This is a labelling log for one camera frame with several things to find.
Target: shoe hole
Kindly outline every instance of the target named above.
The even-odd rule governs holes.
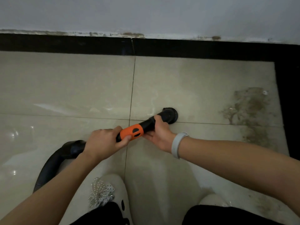
[[[121,202],[121,205],[122,205],[122,210],[124,211],[125,210],[125,205],[124,205],[124,201],[123,200]]]

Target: black trousers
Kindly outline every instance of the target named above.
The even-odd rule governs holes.
[[[200,217],[202,217],[202,224],[223,224],[224,222],[228,224],[280,224],[239,208],[196,205],[187,211],[182,225],[199,224]],[[120,208],[114,202],[108,202],[105,206],[86,213],[72,225],[95,223],[130,225],[129,220],[122,217]]]

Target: white shoe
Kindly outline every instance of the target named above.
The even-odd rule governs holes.
[[[101,178],[96,178],[95,181],[96,183],[101,183],[101,187],[98,192],[105,193],[100,196],[100,206],[103,206],[110,201],[117,203],[122,212],[123,218],[127,218],[130,225],[133,225],[129,209],[128,194],[122,178],[119,175],[110,174],[102,176]]]
[[[204,197],[199,205],[214,205],[214,206],[221,206],[221,207],[229,207],[227,202],[220,197],[219,195],[212,193]]]

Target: wall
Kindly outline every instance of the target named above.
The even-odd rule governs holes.
[[[300,44],[300,0],[0,0],[2,33]]]

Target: orange handle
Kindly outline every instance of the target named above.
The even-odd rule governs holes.
[[[131,135],[132,136],[131,140],[134,140],[134,139],[139,138],[140,136],[143,136],[144,130],[140,124],[135,124],[135,125],[132,125],[132,126],[129,126],[125,129],[123,129],[120,132],[120,137],[122,140],[128,135]]]

